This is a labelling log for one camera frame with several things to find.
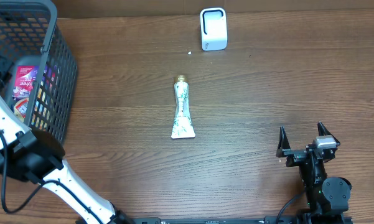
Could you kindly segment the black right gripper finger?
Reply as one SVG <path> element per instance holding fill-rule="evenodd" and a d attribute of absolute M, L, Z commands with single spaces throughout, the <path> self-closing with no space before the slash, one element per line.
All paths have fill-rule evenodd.
<path fill-rule="evenodd" d="M 279 150 L 290 150 L 291 149 L 288 138 L 286 136 L 284 126 L 281 126 L 279 130 L 278 149 Z"/>
<path fill-rule="evenodd" d="M 317 123 L 317 129 L 318 129 L 319 136 L 331 136 L 332 135 L 321 121 Z"/>

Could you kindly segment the pink purple pad package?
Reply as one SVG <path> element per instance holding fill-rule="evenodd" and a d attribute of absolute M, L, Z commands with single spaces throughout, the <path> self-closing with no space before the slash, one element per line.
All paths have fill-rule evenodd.
<path fill-rule="evenodd" d="M 16 99 L 28 98 L 34 87 L 34 82 L 39 71 L 39 66 L 19 65 L 12 91 L 12 97 Z"/>

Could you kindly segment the beige orange snack bag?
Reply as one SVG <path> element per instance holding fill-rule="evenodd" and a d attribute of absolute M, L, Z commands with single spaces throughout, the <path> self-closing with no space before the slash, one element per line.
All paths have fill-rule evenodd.
<path fill-rule="evenodd" d="M 29 99 L 23 98 L 17 101 L 14 105 L 14 114 L 21 121 L 24 121 L 26 117 L 28 103 Z"/>

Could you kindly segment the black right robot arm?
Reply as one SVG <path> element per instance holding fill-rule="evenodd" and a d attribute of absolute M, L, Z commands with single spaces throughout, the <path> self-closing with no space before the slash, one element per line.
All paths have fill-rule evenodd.
<path fill-rule="evenodd" d="M 349 208 L 352 185 L 343 177 L 329 177 L 324 166 L 335 158 L 340 141 L 320 121 L 317 129 L 319 135 L 311 144 L 305 149 L 293 150 L 284 127 L 280 127 L 276 156 L 285 157 L 287 167 L 299 168 L 304 189 L 285 203 L 275 223 L 352 223 L 352 218 L 344 216 Z M 294 217 L 285 217 L 283 213 L 288 206 L 302 196 L 306 196 L 308 208 L 298 211 Z"/>

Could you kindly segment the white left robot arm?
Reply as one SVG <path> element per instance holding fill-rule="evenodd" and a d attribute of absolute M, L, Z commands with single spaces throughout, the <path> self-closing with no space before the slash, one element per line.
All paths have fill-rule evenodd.
<path fill-rule="evenodd" d="M 60 197 L 86 223 L 132 223 L 125 213 L 100 197 L 72 170 L 62 145 L 48 132 L 21 122 L 0 96 L 1 205 L 8 214 L 22 210 L 45 188 Z M 32 182 L 37 188 L 18 208 L 6 204 L 7 178 Z"/>

